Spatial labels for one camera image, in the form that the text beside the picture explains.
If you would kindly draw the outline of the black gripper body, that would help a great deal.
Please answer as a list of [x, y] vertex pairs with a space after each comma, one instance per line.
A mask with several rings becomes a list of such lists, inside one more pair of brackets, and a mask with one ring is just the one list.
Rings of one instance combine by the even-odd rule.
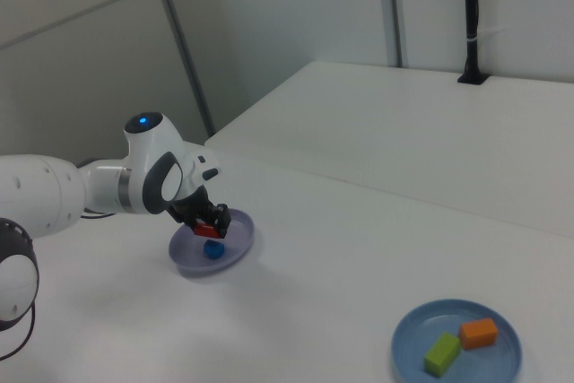
[[191, 196], [173, 202], [168, 207], [168, 214], [178, 223], [197, 224], [198, 221], [208, 223], [211, 217], [213, 203], [209, 200], [205, 189], [197, 189]]

